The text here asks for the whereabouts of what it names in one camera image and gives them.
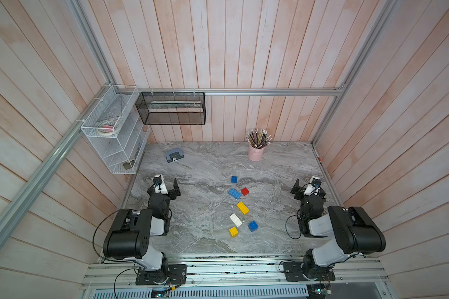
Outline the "yellow long lego brick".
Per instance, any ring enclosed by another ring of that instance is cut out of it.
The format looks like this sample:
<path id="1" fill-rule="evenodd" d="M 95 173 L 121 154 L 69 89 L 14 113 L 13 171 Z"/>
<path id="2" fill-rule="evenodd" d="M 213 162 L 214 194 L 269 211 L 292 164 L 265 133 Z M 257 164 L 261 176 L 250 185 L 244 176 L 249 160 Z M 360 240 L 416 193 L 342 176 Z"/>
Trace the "yellow long lego brick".
<path id="1" fill-rule="evenodd" d="M 239 202 L 237 204 L 238 209 L 241 211 L 243 215 L 247 215 L 249 213 L 249 209 L 243 202 Z"/>

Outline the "blue square lego brick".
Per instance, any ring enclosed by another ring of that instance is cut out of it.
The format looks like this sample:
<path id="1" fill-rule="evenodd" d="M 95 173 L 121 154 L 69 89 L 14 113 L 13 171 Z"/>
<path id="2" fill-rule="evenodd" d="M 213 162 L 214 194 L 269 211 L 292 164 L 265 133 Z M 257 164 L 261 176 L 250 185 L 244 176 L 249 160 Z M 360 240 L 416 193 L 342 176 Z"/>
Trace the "blue square lego brick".
<path id="1" fill-rule="evenodd" d="M 251 232 L 255 232 L 258 230 L 258 224 L 255 221 L 252 221 L 248 224 L 248 228 Z"/>

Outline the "yellow square lego brick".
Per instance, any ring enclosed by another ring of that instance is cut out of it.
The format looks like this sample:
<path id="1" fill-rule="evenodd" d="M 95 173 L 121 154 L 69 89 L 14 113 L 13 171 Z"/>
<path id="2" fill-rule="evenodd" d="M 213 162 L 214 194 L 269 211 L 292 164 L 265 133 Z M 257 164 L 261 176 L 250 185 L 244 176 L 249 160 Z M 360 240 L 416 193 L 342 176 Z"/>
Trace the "yellow square lego brick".
<path id="1" fill-rule="evenodd" d="M 230 235 L 231 235 L 232 238 L 238 236 L 238 234 L 239 234 L 238 229 L 237 229 L 236 227 L 232 227 L 232 228 L 229 230 L 229 233 L 230 233 Z"/>

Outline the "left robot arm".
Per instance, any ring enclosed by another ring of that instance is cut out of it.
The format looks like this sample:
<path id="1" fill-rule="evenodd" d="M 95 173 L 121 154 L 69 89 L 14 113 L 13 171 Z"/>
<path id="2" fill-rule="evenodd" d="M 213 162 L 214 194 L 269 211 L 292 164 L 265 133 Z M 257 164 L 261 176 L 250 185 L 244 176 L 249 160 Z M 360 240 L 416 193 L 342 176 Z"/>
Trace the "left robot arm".
<path id="1" fill-rule="evenodd" d="M 137 284 L 163 284 L 172 280 L 165 253 L 150 245 L 151 237 L 166 236 L 172 220 L 170 202 L 181 196 L 178 182 L 168 190 L 156 175 L 148 188 L 148 206 L 140 211 L 120 209 L 104 240 L 106 260 L 130 260 L 139 266 Z"/>

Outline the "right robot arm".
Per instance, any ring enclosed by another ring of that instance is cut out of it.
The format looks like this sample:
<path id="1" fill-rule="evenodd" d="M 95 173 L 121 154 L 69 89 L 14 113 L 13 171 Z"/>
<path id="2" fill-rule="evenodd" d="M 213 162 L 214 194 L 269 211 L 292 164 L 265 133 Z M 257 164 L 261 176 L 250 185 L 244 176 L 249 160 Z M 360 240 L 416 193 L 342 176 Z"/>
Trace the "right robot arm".
<path id="1" fill-rule="evenodd" d="M 334 280 L 333 268 L 359 255 L 383 252 L 384 234 L 361 207 L 329 206 L 324 212 L 326 192 L 318 177 L 303 186 L 296 180 L 291 194 L 301 202 L 295 218 L 300 236 L 326 238 L 324 245 L 309 249 L 302 262 L 283 262 L 288 281 Z"/>

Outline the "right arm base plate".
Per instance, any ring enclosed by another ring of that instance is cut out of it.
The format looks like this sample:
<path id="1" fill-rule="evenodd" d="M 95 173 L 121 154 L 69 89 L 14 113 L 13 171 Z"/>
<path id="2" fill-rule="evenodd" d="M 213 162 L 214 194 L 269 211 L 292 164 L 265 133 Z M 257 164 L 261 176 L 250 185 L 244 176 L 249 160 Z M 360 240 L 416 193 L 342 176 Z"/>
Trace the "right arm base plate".
<path id="1" fill-rule="evenodd" d="M 313 263 L 282 261 L 281 271 L 286 277 L 287 282 L 305 282 L 305 281 L 334 281 L 336 276 L 329 267 L 320 267 Z"/>

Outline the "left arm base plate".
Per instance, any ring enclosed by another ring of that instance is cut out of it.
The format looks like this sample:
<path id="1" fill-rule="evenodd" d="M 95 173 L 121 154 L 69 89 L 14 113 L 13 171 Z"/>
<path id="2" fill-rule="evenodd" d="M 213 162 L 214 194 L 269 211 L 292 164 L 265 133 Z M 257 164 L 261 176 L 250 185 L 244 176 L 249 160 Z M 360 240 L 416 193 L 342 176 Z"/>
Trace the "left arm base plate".
<path id="1" fill-rule="evenodd" d="M 182 264 L 170 264 L 163 266 L 160 270 L 138 271 L 135 284 L 138 286 L 165 286 L 182 285 L 187 279 L 187 266 Z"/>

